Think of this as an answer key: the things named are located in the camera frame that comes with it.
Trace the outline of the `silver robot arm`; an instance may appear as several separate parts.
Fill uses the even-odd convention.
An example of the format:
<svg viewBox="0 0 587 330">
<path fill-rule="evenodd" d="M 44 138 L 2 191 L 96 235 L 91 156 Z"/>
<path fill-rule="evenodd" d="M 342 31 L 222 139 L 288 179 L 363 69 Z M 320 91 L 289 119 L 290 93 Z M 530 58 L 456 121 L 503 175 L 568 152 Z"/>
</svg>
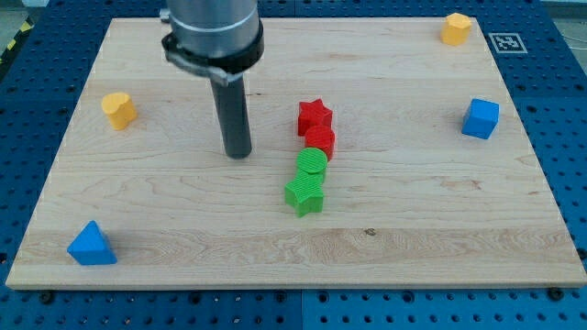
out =
<svg viewBox="0 0 587 330">
<path fill-rule="evenodd" d="M 177 45 L 206 58 L 225 58 L 260 38 L 255 0 L 167 0 Z"/>
</svg>

